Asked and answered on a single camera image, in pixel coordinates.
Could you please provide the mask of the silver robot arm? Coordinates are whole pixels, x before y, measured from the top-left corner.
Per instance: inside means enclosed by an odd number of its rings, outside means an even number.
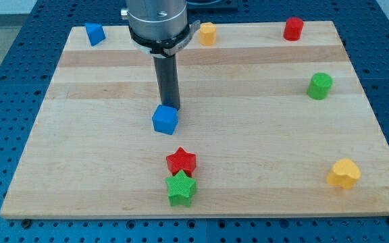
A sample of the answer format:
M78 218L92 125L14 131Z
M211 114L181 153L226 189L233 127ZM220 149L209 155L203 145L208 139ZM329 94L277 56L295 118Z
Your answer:
M186 0L126 0L120 11L137 49L156 58L183 50L201 27L188 22Z

